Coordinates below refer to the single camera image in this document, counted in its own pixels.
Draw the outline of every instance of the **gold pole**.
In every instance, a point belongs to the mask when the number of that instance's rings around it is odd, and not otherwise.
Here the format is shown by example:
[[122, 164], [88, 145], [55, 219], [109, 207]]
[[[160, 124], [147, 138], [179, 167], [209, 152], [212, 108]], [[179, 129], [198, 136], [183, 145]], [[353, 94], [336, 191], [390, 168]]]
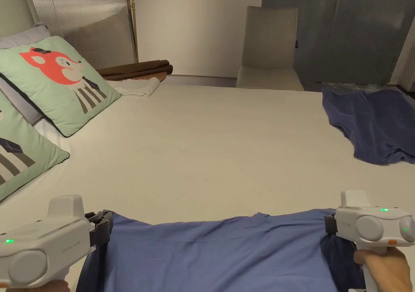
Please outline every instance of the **gold pole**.
[[133, 11], [133, 22], [134, 22], [134, 47], [135, 47], [135, 60], [138, 61], [138, 40], [137, 40], [137, 22], [135, 18], [135, 2], [131, 2], [131, 10]]

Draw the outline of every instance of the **chair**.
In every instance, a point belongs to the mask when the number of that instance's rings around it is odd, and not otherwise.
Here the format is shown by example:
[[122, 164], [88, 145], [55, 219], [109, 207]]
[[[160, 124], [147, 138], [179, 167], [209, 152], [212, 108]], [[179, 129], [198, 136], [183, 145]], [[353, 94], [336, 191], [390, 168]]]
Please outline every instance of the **chair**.
[[237, 88], [304, 91], [293, 67], [297, 13], [248, 7]]

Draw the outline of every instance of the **chair backrest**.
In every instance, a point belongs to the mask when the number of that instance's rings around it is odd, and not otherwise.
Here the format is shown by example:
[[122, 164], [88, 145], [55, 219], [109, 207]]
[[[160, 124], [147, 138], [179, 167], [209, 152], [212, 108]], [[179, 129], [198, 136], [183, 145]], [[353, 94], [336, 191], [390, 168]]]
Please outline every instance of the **chair backrest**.
[[297, 37], [297, 8], [249, 6], [242, 66], [293, 68]]

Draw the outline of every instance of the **hand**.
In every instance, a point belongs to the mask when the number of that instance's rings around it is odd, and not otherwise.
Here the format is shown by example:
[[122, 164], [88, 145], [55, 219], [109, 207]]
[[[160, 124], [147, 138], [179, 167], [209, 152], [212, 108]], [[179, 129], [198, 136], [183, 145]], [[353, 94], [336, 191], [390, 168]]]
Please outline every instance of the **hand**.
[[408, 262], [396, 247], [388, 247], [385, 256], [358, 250], [354, 253], [354, 261], [366, 264], [380, 292], [412, 292]]
[[46, 285], [33, 289], [7, 289], [6, 292], [71, 292], [69, 284], [63, 280], [50, 281]]

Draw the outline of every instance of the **white pillow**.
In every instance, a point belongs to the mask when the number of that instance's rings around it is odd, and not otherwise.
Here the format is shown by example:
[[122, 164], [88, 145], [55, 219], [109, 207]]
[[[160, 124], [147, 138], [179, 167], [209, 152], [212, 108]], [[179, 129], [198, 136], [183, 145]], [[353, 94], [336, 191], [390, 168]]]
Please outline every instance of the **white pillow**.
[[43, 23], [37, 23], [30, 30], [17, 33], [12, 36], [0, 38], [0, 49], [9, 49], [13, 47], [25, 46], [40, 42], [47, 37], [50, 37], [51, 33]]

